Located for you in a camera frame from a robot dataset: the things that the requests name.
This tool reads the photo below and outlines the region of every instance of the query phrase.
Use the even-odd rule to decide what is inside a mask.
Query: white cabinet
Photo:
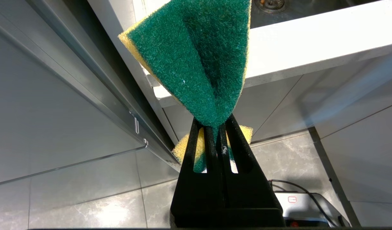
[[[300,76],[243,89],[233,111],[239,125],[252,127],[253,133],[256,132],[298,79]]]
[[[321,142],[349,201],[392,203],[392,106]]]
[[[319,111],[331,96],[375,59],[321,70],[301,77],[263,126],[254,134],[260,140],[313,126],[334,114]]]

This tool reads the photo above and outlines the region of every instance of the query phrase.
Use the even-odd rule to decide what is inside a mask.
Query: gray cabinet
[[[351,202],[363,227],[392,227],[392,204]]]
[[[254,140],[305,129],[334,116],[335,111],[331,111],[334,108],[327,107],[324,111],[320,109],[341,86],[354,78],[372,61],[374,59],[303,75],[257,130]]]
[[[0,36],[0,182],[139,146]]]
[[[193,115],[180,104],[163,108],[178,140],[190,132]]]

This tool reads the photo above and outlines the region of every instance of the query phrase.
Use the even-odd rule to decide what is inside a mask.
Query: green scouring pad
[[[216,129],[243,88],[251,0],[171,0],[119,38],[203,125]]]

